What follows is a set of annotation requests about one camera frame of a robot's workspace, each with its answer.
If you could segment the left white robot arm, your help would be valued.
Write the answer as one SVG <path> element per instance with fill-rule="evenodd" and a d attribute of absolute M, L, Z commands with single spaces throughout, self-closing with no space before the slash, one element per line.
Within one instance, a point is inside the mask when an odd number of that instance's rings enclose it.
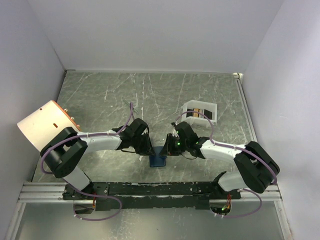
<path fill-rule="evenodd" d="M 72 127 L 64 128 L 40 152 L 41 162 L 51 170 L 57 179 L 63 179 L 75 187 L 81 199 L 89 199 L 94 192 L 92 181 L 78 167 L 84 154 L 102 150 L 123 150 L 134 148 L 140 156 L 154 156 L 156 153 L 149 137 L 149 127 L 140 118 L 129 125 L 113 128 L 106 132 L 77 132 Z"/>

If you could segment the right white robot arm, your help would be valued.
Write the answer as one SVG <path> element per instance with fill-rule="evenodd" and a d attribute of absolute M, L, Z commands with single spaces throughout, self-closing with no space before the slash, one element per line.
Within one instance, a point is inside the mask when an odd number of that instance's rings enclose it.
<path fill-rule="evenodd" d="M 175 134 L 167 134 L 160 156 L 179 156 L 184 152 L 195 158 L 215 159 L 234 163 L 232 172 L 221 173 L 212 186 L 212 193 L 223 199 L 230 191 L 249 188 L 262 194 L 266 188 L 277 183 L 280 168 L 256 141 L 245 145 L 231 145 L 199 137 L 185 121 L 174 125 Z"/>

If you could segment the blue leather card holder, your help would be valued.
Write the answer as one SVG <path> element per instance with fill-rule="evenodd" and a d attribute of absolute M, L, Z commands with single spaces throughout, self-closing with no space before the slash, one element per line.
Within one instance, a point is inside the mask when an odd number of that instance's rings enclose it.
<path fill-rule="evenodd" d="M 154 146 L 153 150 L 155 155 L 149 156 L 149 167 L 150 168 L 158 168 L 166 166 L 166 156 L 161 156 L 160 153 L 163 150 L 162 146 Z"/>

